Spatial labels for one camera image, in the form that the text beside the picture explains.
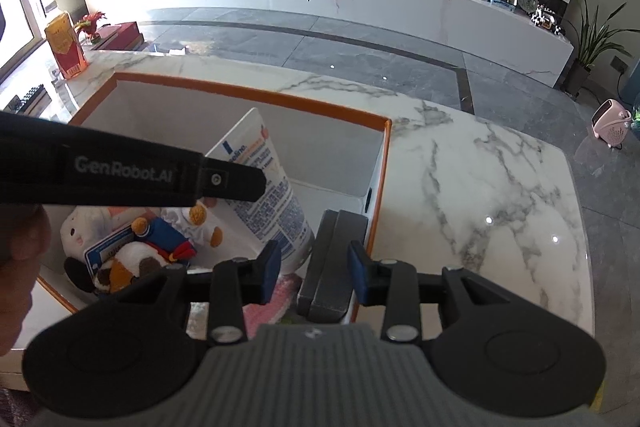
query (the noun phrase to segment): white tube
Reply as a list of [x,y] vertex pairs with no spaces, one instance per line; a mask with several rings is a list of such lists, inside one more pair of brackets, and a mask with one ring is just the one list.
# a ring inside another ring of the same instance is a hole
[[[223,232],[231,229],[235,237],[246,238],[256,255],[267,241],[276,240],[282,252],[280,272],[286,275],[300,268],[310,254],[314,234],[258,110],[244,115],[207,157],[260,168],[267,178],[266,191],[255,203],[218,200],[209,208],[222,223]],[[242,256],[242,252],[235,253],[235,257]]]

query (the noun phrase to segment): portable pink fan heater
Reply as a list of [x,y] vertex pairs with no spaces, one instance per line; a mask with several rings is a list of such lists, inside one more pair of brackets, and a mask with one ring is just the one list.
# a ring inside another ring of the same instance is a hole
[[591,118],[593,135],[604,140],[610,148],[622,149],[622,140],[631,127],[631,113],[616,100],[603,103]]

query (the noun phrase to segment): wall socket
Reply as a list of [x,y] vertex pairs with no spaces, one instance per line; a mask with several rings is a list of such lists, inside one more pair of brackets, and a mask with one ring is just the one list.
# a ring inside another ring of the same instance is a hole
[[625,74],[626,70],[629,69],[629,65],[617,55],[611,60],[611,67],[620,74]]

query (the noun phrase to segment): metal pivot bolt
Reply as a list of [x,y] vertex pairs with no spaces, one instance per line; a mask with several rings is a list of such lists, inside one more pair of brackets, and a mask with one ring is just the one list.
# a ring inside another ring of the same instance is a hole
[[211,338],[219,344],[233,344],[242,338],[242,331],[235,326],[219,326],[211,330]]
[[394,342],[411,342],[414,341],[418,336],[418,330],[413,326],[398,324],[395,326],[391,326],[388,330],[386,330],[386,336],[388,336],[389,340]]

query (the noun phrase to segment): marble tabletop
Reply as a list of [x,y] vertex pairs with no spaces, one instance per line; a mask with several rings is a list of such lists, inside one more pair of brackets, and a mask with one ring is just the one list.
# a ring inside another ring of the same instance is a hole
[[[393,121],[373,257],[418,271],[463,266],[593,334],[591,267],[572,174],[558,148],[473,115],[329,76],[217,57],[90,52],[43,118],[68,121],[114,73],[215,80],[337,103]],[[426,337],[440,331],[422,306]],[[358,321],[379,330],[382,309]]]

